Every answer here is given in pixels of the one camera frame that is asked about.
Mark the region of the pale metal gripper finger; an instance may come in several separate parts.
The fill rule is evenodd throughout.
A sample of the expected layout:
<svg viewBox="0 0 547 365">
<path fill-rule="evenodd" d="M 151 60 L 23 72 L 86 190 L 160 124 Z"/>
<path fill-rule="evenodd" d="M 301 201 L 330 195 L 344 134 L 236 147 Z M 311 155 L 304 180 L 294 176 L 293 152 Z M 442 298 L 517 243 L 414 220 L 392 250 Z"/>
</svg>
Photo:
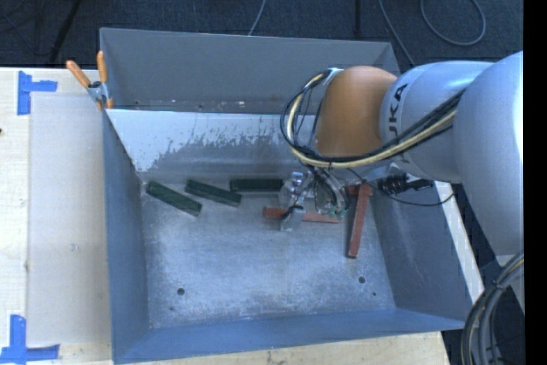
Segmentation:
<svg viewBox="0 0 547 365">
<path fill-rule="evenodd" d="M 285 180 L 278 193 L 279 206 L 292 206 L 298 197 L 299 187 L 292 180 Z"/>
<path fill-rule="evenodd" d="M 299 228 L 306 210 L 299 205 L 291 206 L 280 218 L 279 229 L 283 232 L 293 231 Z"/>
</svg>

